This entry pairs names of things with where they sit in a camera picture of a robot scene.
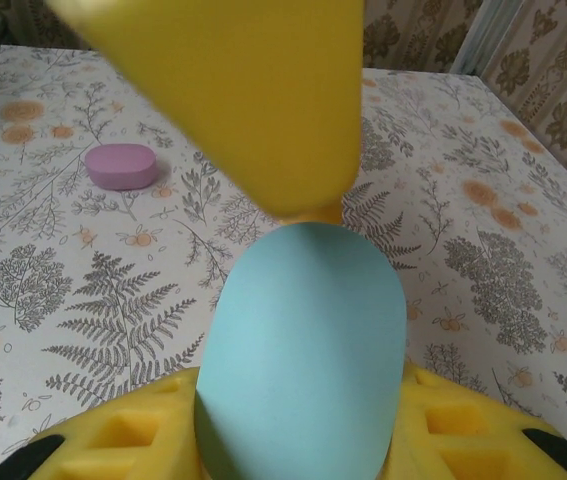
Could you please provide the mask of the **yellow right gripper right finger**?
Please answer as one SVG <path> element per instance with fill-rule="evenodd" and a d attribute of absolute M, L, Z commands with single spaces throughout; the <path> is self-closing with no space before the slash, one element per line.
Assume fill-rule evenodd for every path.
<path fill-rule="evenodd" d="M 384 479 L 567 479 L 567 439 L 414 364 L 404 366 Z"/>

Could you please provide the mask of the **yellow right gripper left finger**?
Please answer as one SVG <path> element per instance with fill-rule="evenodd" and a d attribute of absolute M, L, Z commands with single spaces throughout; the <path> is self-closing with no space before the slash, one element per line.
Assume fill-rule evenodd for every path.
<path fill-rule="evenodd" d="M 41 431 L 0 463 L 0 479 L 200 479 L 198 373 L 177 371 Z"/>

